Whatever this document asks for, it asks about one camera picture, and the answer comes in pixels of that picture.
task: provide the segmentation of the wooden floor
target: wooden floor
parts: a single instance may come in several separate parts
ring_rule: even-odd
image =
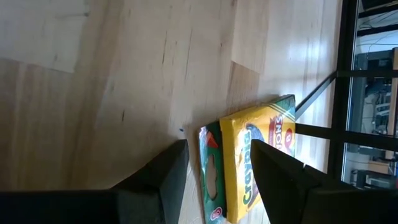
[[[27,2],[0,0],[18,12],[0,16],[0,190],[108,188],[187,138],[180,223],[202,223],[198,128],[300,102],[336,65],[341,0]],[[331,95],[300,121],[328,125]],[[297,150],[325,170],[325,141]],[[267,222],[262,205],[241,221]]]

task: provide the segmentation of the yellow crayon box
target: yellow crayon box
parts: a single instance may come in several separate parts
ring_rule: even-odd
[[[220,120],[223,136],[227,219],[237,223],[261,197],[254,180],[250,146],[259,139],[294,156],[295,98],[287,95]]]

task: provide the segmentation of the red label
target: red label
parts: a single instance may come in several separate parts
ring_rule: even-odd
[[[223,213],[223,209],[221,207],[216,208],[210,215],[210,220],[214,221],[216,220],[218,217],[221,216],[221,214]]]
[[[213,136],[213,134],[211,132],[207,132],[206,143],[207,143],[207,146],[215,148],[215,149],[218,149],[217,142],[214,139],[214,136]]]
[[[286,149],[290,149],[290,145],[292,144],[293,141],[293,131],[289,128],[286,131],[286,136],[285,136],[285,147]]]

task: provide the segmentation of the cable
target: cable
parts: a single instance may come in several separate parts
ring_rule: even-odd
[[[397,32],[398,32],[398,30],[396,30],[396,31],[394,31],[394,32],[391,32],[391,33],[385,35],[384,37],[381,37],[380,39],[378,39],[375,43],[371,44],[371,45],[369,46],[368,53],[371,51],[371,47],[372,47],[373,45],[377,44],[380,40],[382,40],[382,39],[384,39],[384,38],[386,38],[386,37],[388,37],[388,36],[390,36],[390,35],[392,35],[392,34],[396,34]]]
[[[364,45],[398,45],[398,44],[358,44],[357,46],[364,46]]]
[[[380,15],[376,16],[375,18],[372,18],[372,19],[368,20],[367,22],[363,22],[361,25],[359,25],[359,27],[361,27],[362,25],[369,25],[369,26],[372,27],[372,25],[368,24],[368,22],[370,22],[370,21],[372,21],[372,20],[374,20],[374,19],[377,19],[377,18],[379,18],[379,17],[381,17],[381,16],[384,16],[384,15],[386,15],[387,13],[389,13],[389,12],[385,12],[385,13],[383,13],[383,14],[380,14]]]
[[[396,12],[394,12],[394,13],[392,13],[392,14],[389,14],[388,16],[384,17],[383,19],[381,19],[381,20],[379,20],[379,21],[377,21],[377,22],[381,22],[381,21],[383,21],[384,19],[387,19],[388,17],[391,17],[391,16],[397,14],[397,12],[398,12],[398,11],[396,11]]]

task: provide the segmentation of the black metal bar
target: black metal bar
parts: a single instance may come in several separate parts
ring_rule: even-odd
[[[343,0],[342,2],[337,70],[351,70],[353,66],[358,1]],[[335,83],[331,128],[334,131],[345,131],[348,119],[350,78],[340,77]],[[328,174],[339,180],[343,170],[344,149],[345,143],[342,140],[330,141]]]
[[[311,104],[328,88],[328,86],[335,80],[337,72],[333,72],[325,78],[300,104],[296,106],[295,118],[296,121],[304,114],[304,112],[311,106]]]
[[[394,5],[386,6],[386,7],[380,7],[377,9],[372,9],[372,10],[368,10],[368,11],[359,13],[358,18],[374,16],[374,15],[378,15],[378,14],[382,14],[382,13],[386,13],[386,12],[391,12],[391,11],[394,11],[397,9],[398,9],[398,4],[394,4]]]
[[[331,128],[312,126],[307,124],[296,124],[296,133],[323,139],[338,139],[343,142],[385,149],[398,152],[398,139],[390,136],[379,136],[375,134],[357,133],[353,131],[336,132]]]
[[[357,31],[356,35],[358,37],[363,37],[365,35],[378,34],[381,32],[389,32],[394,30],[398,30],[398,24],[359,30]]]
[[[394,49],[392,49],[392,61],[393,62],[395,62],[395,59],[396,59],[396,57],[398,57],[398,55],[396,55],[396,51],[394,50]],[[395,99],[390,99],[390,101],[392,102],[393,100],[395,100],[396,101],[396,110],[395,110],[395,115],[394,115],[394,117],[395,117],[395,121],[394,121],[394,130],[393,130],[393,132],[392,132],[392,135],[394,136],[394,137],[396,137],[396,135],[397,135],[397,118],[398,118],[398,98],[395,98]]]
[[[345,70],[338,71],[337,77],[351,78],[398,78],[398,70]]]

